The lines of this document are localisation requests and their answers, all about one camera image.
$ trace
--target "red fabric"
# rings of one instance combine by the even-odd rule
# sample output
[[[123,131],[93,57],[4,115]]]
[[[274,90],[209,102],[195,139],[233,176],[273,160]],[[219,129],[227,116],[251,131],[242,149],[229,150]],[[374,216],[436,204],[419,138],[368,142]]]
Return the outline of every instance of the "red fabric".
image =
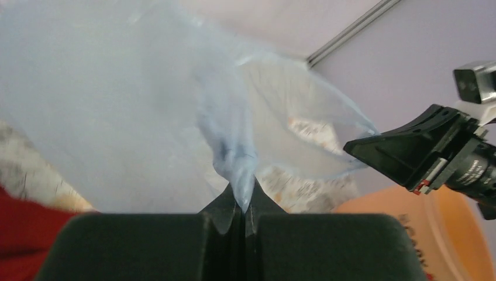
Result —
[[[12,198],[0,186],[0,280],[33,280],[57,233],[75,215]]]

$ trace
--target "orange container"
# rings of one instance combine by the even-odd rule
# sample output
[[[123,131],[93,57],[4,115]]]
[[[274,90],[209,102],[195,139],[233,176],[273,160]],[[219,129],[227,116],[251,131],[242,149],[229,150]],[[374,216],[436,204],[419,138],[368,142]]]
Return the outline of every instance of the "orange container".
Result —
[[[447,187],[417,196],[395,186],[350,200],[336,212],[397,218],[412,239],[428,280],[496,280],[487,243],[467,199]]]

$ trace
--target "robotic arm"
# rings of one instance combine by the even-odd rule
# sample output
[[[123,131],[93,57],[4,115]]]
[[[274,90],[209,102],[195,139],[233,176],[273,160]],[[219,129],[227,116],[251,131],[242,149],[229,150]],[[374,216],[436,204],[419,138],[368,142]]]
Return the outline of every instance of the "robotic arm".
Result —
[[[496,123],[496,61],[453,72],[460,101],[431,105],[410,123],[357,139],[345,151],[408,191],[428,194],[442,185],[476,200],[486,220],[496,219],[496,147],[484,139]]]

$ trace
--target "plastic bag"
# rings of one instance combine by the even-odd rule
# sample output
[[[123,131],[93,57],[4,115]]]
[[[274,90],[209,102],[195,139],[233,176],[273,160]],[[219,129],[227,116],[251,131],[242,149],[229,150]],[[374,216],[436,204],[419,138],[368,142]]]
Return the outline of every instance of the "plastic bag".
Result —
[[[256,78],[270,68],[312,89]],[[329,87],[172,1],[22,1],[0,18],[0,118],[102,212],[196,212],[225,187],[215,172],[245,210],[257,167],[325,178],[359,169],[287,126],[306,118],[374,133]]]

